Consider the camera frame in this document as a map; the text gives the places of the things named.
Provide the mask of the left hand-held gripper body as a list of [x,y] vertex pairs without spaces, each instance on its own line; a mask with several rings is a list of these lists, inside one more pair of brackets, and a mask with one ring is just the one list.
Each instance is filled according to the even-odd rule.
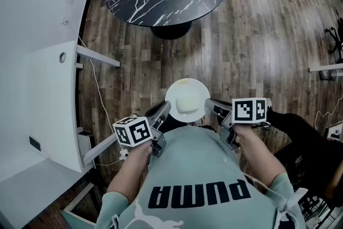
[[163,133],[159,130],[166,115],[156,113],[152,116],[125,117],[113,124],[117,140],[121,145],[136,147],[152,141],[152,155],[159,157],[166,146]]

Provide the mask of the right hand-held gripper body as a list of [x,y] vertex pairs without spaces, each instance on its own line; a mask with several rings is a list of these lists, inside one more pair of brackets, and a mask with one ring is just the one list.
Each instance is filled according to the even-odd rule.
[[266,124],[267,99],[243,98],[231,102],[232,112],[229,115],[217,115],[220,126],[220,140],[231,150],[239,147],[236,143],[237,134],[233,130],[234,124],[249,124],[253,128]]

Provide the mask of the white round plate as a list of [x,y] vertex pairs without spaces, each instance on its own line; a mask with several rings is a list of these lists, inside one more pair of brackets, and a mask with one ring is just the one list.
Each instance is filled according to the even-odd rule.
[[[182,114],[176,109],[176,98],[181,94],[197,95],[199,99],[199,109],[193,113]],[[205,114],[207,107],[205,100],[210,98],[210,93],[207,87],[200,81],[193,78],[184,78],[173,83],[168,89],[165,101],[171,103],[169,114],[176,120],[181,122],[195,122],[200,120]]]

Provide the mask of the person's right forearm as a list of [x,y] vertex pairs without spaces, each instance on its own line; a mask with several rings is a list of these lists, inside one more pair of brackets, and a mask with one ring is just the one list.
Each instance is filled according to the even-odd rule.
[[236,143],[251,167],[253,176],[261,183],[270,187],[281,174],[286,173],[282,163],[268,150],[265,143],[247,124],[234,124],[237,134]]

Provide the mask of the person's left forearm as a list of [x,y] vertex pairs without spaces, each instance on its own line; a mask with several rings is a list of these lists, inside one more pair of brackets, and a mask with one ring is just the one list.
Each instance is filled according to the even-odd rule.
[[140,183],[147,170],[152,153],[152,141],[149,140],[133,148],[125,159],[119,172],[112,179],[107,193],[117,192],[131,204],[138,195]]

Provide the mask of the person's black trousers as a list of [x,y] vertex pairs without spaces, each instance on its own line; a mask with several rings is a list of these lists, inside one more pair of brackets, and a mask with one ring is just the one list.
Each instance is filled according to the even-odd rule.
[[168,114],[167,116],[164,116],[164,115],[162,116],[161,124],[158,126],[158,130],[162,133],[166,133],[166,132],[169,132],[174,129],[184,127],[187,125],[201,127],[201,128],[216,132],[216,130],[212,126],[204,124],[203,117],[200,120],[197,120],[195,122],[181,122],[174,119],[170,114]]

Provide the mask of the person's green shirt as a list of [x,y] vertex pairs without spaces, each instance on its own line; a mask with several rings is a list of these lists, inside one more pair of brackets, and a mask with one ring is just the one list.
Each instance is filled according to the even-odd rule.
[[72,229],[305,229],[286,173],[267,187],[243,173],[219,135],[187,125],[165,134],[160,157],[150,162],[135,200],[105,193],[94,223],[65,215]]

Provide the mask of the grey round bin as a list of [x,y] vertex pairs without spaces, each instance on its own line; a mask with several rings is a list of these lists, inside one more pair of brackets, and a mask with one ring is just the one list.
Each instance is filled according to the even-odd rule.
[[322,70],[319,72],[320,80],[325,81],[335,81],[337,77],[337,71],[336,69],[333,70]]

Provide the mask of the black socket panel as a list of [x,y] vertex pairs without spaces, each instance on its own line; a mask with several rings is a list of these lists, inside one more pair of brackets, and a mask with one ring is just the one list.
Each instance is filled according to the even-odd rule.
[[31,146],[33,146],[35,149],[37,149],[38,151],[41,151],[41,145],[38,141],[36,141],[34,138],[32,138],[31,136],[29,136],[29,143]]

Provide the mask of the white desk with grommet hole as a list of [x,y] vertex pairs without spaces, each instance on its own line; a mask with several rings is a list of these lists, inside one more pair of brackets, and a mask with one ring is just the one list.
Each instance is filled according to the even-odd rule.
[[83,173],[90,162],[115,141],[111,135],[94,149],[83,149],[76,123],[77,56],[98,60],[115,68],[120,62],[69,41],[34,51],[24,58],[24,99],[21,105],[23,130],[40,145],[37,150],[24,142],[22,156],[0,165],[0,181],[8,179],[46,157],[66,168]]

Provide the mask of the black office chair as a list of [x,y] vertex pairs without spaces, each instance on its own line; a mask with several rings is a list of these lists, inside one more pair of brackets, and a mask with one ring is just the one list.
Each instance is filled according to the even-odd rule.
[[338,50],[339,59],[338,64],[343,64],[343,18],[339,17],[337,20],[337,28],[331,27],[330,29],[326,28],[325,33],[329,33],[330,36],[334,39],[335,45],[333,49],[329,49],[328,53],[333,54]]

